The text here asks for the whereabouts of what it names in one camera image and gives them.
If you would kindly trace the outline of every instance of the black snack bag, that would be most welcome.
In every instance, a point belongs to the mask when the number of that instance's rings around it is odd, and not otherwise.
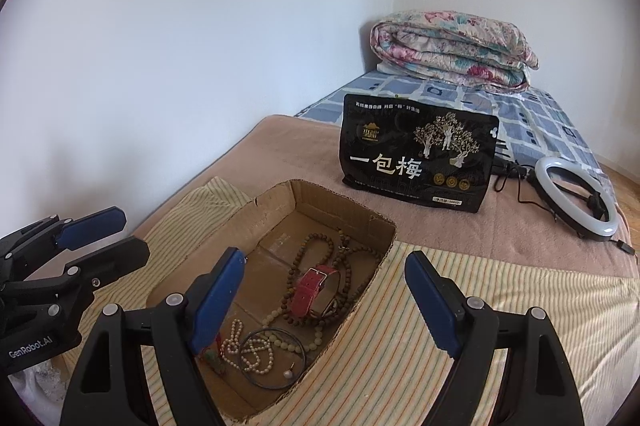
[[[344,96],[343,182],[360,190],[475,213],[489,185],[499,120],[410,99]]]

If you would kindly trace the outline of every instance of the yellow striped fabric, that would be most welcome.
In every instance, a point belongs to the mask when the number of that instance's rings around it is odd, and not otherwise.
[[[83,319],[83,335],[105,303],[144,306],[158,281],[249,200],[220,179],[211,183],[216,187],[196,189],[152,229],[146,237],[153,255],[149,264],[139,271],[136,282],[127,281],[133,273],[113,284],[117,290],[109,297],[100,294],[90,316]],[[545,309],[574,373],[586,424],[606,424],[640,373],[640,281],[521,266],[402,242],[394,243],[356,311],[300,383],[258,415],[226,422],[250,426],[421,424],[452,362],[435,348],[404,283],[404,259],[415,249],[423,250],[438,272],[456,281],[464,294],[477,295],[496,310]],[[489,420],[505,356],[504,351],[494,356],[476,425]],[[175,422],[153,349],[145,348],[143,358],[159,423],[172,426]]]
[[[63,355],[69,370],[76,366],[84,340],[107,303],[118,303],[125,310],[144,308],[146,297],[158,282],[249,200],[236,187],[214,177],[178,202],[145,237],[150,251],[146,265],[95,292],[95,300],[78,327],[82,343]]]

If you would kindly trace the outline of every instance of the dark hoop bracelet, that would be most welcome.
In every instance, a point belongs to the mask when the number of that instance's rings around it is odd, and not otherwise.
[[[240,370],[240,372],[242,372],[242,374],[246,377],[246,379],[251,384],[254,384],[255,386],[257,386],[259,388],[263,388],[265,390],[284,390],[284,389],[288,388],[289,386],[292,386],[298,379],[300,379],[300,376],[303,374],[303,372],[305,371],[305,368],[306,368],[305,347],[302,345],[300,340],[296,336],[294,336],[291,332],[287,332],[286,330],[278,329],[276,327],[265,327],[263,329],[254,330],[254,332],[251,332],[250,334],[248,334],[247,337],[245,337],[245,339],[242,340],[242,343],[240,343],[240,347],[238,348],[238,358],[240,357],[240,353],[244,350],[244,346],[246,345],[246,343],[247,343],[247,341],[249,339],[251,339],[252,337],[257,336],[258,334],[261,334],[263,332],[270,332],[270,331],[277,332],[279,334],[284,334],[285,336],[289,336],[293,340],[293,343],[296,343],[296,345],[300,347],[300,351],[302,353],[301,354],[302,355],[302,370],[300,370],[300,373],[297,376],[294,374],[293,379],[291,379],[291,381],[288,382],[287,384],[284,384],[282,386],[268,386],[266,384],[262,384],[260,382],[257,382],[256,380],[254,380],[249,375],[248,372],[245,372],[242,369]]]

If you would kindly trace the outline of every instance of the floor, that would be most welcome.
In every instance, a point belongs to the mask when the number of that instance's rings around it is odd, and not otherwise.
[[[618,204],[629,222],[632,245],[638,249],[640,248],[640,186],[611,168],[602,166],[602,169],[611,179]]]

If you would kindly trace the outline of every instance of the screw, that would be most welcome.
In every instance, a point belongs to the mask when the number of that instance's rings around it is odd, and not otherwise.
[[[115,303],[107,303],[102,309],[102,314],[105,316],[113,316],[118,312],[118,306]]]
[[[183,300],[184,300],[184,297],[182,296],[182,294],[178,292],[174,292],[173,294],[169,294],[166,297],[166,300],[164,301],[166,301],[167,305],[171,305],[171,307],[175,307],[176,305],[180,305]]]
[[[531,309],[531,315],[537,320],[543,320],[546,318],[546,312],[540,307],[533,307]]]
[[[479,311],[482,307],[484,307],[484,301],[482,298],[478,298],[477,296],[470,296],[466,299],[466,304],[469,305],[472,309],[476,309]]]

